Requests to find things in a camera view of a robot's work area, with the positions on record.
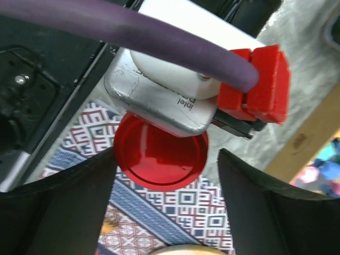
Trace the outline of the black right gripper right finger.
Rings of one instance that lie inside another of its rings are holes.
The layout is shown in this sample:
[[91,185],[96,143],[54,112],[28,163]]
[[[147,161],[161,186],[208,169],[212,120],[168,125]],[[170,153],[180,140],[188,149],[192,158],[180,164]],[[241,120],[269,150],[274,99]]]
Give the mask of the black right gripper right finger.
[[226,149],[218,174],[237,254],[339,254],[339,199],[280,181]]

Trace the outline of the red jar lid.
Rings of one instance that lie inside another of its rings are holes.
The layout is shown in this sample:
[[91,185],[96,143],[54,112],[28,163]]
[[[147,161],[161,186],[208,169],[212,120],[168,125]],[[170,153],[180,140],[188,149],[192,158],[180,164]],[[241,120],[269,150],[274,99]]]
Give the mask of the red jar lid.
[[173,191],[195,181],[208,156],[207,132],[179,138],[127,113],[115,133],[113,152],[122,172],[136,184]]

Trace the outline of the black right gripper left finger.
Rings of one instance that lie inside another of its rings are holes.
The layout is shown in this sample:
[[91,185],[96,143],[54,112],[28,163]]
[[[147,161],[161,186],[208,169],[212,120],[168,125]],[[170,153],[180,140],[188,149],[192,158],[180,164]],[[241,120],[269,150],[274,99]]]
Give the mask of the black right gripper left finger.
[[109,148],[1,193],[1,254],[94,254],[116,168]]

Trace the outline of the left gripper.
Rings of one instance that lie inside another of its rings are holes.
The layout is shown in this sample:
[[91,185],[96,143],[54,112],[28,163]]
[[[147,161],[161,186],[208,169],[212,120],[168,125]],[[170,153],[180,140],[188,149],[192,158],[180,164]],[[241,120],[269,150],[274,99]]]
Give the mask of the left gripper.
[[232,31],[232,26],[257,37],[281,1],[135,1],[139,13],[200,37]]

